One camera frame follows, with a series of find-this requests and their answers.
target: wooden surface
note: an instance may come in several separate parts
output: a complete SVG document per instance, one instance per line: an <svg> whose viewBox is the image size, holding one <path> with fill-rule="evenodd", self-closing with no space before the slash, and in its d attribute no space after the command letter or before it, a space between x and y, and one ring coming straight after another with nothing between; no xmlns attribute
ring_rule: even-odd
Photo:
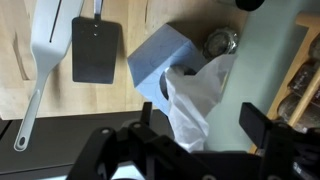
<svg viewBox="0 0 320 180"><path fill-rule="evenodd" d="M21 119L35 84L30 34L36 0L0 0L0 114ZM93 17L93 0L81 16ZM140 110L145 99L134 89L127 57L163 24L170 23L201 49L218 27L240 32L247 13L214 0L104 0L102 19L122 25L113 85L72 81L71 48L51 72L38 117Z"/></svg>
<svg viewBox="0 0 320 180"><path fill-rule="evenodd" d="M308 27L308 32L301 43L301 46L283 80L279 91L268 111L267 117L270 120L275 120L279 117L278 115L278 107L281 101L286 98L290 94L290 89L288 84L293 79L295 74L298 72L300 67L306 63L309 59L309 47L311 42L317 37L320 33L320 14L310 14L306 12L301 12L296 17L296 24ZM312 96L318 89L320 84L320 69L315 74L314 78L310 82L308 89L306 90L305 94L301 98L296 110L293 112L288 124L293 126L295 123L298 122L301 115L303 114L304 110L308 106ZM254 153L256 151L256 147L252 146L249 152Z"/></svg>

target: black spatula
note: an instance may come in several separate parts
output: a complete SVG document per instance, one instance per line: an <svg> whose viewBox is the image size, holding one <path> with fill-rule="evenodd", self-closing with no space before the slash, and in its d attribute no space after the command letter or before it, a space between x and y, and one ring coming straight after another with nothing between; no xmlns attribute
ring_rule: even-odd
<svg viewBox="0 0 320 180"><path fill-rule="evenodd" d="M103 0L94 1L94 19L72 20L74 82L112 84L121 26L101 21Z"/></svg>

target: wooden countertop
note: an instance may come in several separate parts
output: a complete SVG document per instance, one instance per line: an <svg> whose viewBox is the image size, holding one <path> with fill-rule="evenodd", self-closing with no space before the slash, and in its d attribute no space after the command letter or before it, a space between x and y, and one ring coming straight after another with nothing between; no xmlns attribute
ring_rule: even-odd
<svg viewBox="0 0 320 180"><path fill-rule="evenodd" d="M22 119L35 85L30 35L36 0L0 1L0 115ZM93 17L93 0L81 16ZM218 27L240 32L247 12L214 0L104 0L102 19L122 25L112 85L72 81L71 48L51 72L38 117L140 110L145 99L134 89L127 57L163 24L170 23L198 47Z"/></svg>

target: white spatula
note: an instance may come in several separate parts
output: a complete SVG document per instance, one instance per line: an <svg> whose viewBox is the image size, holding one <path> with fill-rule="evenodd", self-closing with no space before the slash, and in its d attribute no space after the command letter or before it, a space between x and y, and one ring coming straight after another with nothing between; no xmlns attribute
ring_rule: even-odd
<svg viewBox="0 0 320 180"><path fill-rule="evenodd" d="M37 82L14 143L24 151L30 139L41 96L51 70L64 58L71 41L71 22L79 16L83 0L38 0L32 25L31 51Z"/></svg>

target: spatula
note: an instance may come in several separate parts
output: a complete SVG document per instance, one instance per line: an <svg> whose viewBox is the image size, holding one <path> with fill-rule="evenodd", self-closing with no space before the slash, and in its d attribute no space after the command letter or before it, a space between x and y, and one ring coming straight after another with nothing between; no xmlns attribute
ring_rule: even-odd
<svg viewBox="0 0 320 180"><path fill-rule="evenodd" d="M94 19L72 21L74 82L112 84L121 26L101 21L103 0L94 0Z"/></svg>
<svg viewBox="0 0 320 180"><path fill-rule="evenodd" d="M71 21L80 14L82 4L83 0L37 1L30 45L37 81L14 144L16 151L24 151L28 146L47 77L68 50Z"/></svg>

